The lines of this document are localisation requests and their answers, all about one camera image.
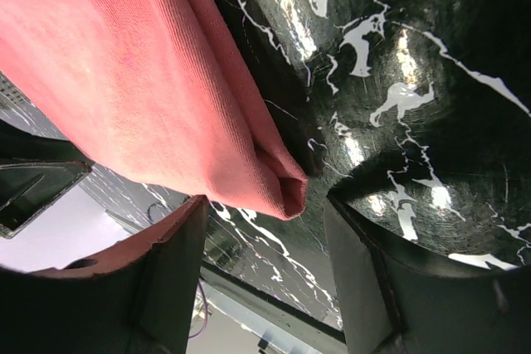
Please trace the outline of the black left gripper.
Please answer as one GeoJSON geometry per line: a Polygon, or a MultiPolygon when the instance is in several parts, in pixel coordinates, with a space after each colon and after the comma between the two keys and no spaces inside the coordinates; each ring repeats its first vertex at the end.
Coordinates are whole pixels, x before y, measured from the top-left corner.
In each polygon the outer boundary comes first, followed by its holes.
{"type": "Polygon", "coordinates": [[[69,141],[1,122],[1,237],[11,239],[92,172],[69,141]]]}

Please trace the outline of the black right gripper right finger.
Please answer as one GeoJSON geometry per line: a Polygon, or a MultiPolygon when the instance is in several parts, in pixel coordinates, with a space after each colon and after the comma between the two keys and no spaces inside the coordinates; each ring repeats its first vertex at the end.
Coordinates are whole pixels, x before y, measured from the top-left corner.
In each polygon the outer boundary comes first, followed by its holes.
{"type": "Polygon", "coordinates": [[[324,227],[349,352],[529,352],[529,267],[448,259],[332,196],[324,227]]]}

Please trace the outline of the pink t shirt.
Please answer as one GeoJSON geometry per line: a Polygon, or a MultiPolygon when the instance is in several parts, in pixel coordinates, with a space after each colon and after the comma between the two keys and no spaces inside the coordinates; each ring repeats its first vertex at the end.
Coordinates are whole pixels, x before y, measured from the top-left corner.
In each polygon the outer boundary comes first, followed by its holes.
{"type": "Polygon", "coordinates": [[[292,158],[214,0],[1,0],[2,73],[129,180],[281,220],[292,158]]]}

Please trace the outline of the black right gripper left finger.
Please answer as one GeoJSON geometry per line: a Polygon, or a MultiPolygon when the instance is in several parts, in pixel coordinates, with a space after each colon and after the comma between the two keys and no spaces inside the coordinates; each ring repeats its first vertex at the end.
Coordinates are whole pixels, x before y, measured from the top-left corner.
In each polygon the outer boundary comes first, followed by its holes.
{"type": "Polygon", "coordinates": [[[31,275],[30,345],[38,353],[186,350],[206,232],[203,196],[64,269],[31,275]]]}

